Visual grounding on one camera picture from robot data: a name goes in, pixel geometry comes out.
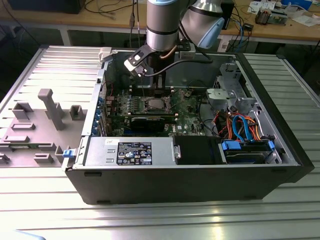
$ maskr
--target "motherboard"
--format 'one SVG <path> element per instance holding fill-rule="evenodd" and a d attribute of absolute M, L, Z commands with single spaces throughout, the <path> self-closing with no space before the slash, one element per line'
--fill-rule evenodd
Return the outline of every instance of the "motherboard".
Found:
<path fill-rule="evenodd" d="M 201 99 L 190 89 L 171 89 L 159 98 L 147 89 L 128 89 L 105 99 L 100 106 L 99 136 L 205 135 L 198 114 Z"/>

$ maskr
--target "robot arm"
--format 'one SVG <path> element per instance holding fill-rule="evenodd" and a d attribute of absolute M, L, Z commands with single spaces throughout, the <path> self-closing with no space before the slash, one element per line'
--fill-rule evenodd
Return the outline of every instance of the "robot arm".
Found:
<path fill-rule="evenodd" d="M 172 64 L 174 54 L 171 53 L 179 45 L 181 21 L 192 43 L 199 48 L 210 48 L 224 24 L 220 4 L 221 0 L 148 0 L 146 45 L 135 51 L 124 65 L 141 77 L 147 72 L 145 59 L 155 73 Z"/>

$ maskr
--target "table leg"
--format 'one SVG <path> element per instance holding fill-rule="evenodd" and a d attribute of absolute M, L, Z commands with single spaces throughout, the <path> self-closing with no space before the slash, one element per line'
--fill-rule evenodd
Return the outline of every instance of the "table leg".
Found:
<path fill-rule="evenodd" d="M 63 41 L 63 45 L 65 46 L 72 46 L 72 41 L 71 41 L 71 37 L 69 35 L 69 32 L 67 29 L 59 29 L 60 30 L 60 34 L 61 34 L 61 38 Z"/>
<path fill-rule="evenodd" d="M 233 35 L 222 35 L 218 47 L 218 52 L 225 53 L 227 51 L 229 41 L 232 40 Z"/>

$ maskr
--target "circuit board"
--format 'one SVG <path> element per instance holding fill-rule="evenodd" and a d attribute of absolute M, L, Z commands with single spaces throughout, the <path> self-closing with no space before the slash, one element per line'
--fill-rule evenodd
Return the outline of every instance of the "circuit board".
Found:
<path fill-rule="evenodd" d="M 110 122 L 109 136 L 114 137 L 169 137 L 174 135 L 205 135 L 197 112 L 197 96 L 188 89 L 175 89 L 161 98 L 132 94 L 122 90 L 113 101 L 108 102 L 107 118 Z M 142 125 L 136 130 L 135 122 Z"/>

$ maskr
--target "blue cable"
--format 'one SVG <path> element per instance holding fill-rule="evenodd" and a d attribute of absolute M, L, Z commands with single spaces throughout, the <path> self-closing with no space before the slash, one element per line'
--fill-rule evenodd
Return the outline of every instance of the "blue cable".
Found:
<path fill-rule="evenodd" d="M 233 130 L 233 133 L 234 135 L 236 135 L 240 140 L 241 142 L 244 142 L 245 140 L 237 133 L 237 128 L 236 128 L 236 121 L 237 121 L 237 118 L 241 118 L 241 120 L 243 121 L 243 125 L 244 125 L 244 132 L 245 132 L 245 135 L 246 135 L 246 138 L 249 140 L 249 141 L 252 141 L 253 138 L 249 132 L 249 126 L 248 126 L 248 123 L 246 121 L 246 119 L 243 117 L 243 116 L 240 116 L 240 115 L 237 115 L 233 118 L 232 120 L 232 130 Z"/>
<path fill-rule="evenodd" d="M 237 53 L 237 52 L 240 50 L 241 45 L 242 45 L 242 40 L 243 40 L 243 38 L 244 38 L 244 30 L 243 30 L 240 22 L 238 22 L 237 20 L 234 20 L 234 19 L 232 19 L 232 18 L 230 18 L 230 20 L 234 21 L 234 22 L 235 22 L 236 24 L 238 24 L 239 27 L 240 27 L 241 38 L 240 38 L 240 42 L 239 42 L 238 47 L 237 47 L 236 50 L 234 51 L 235 53 Z"/>

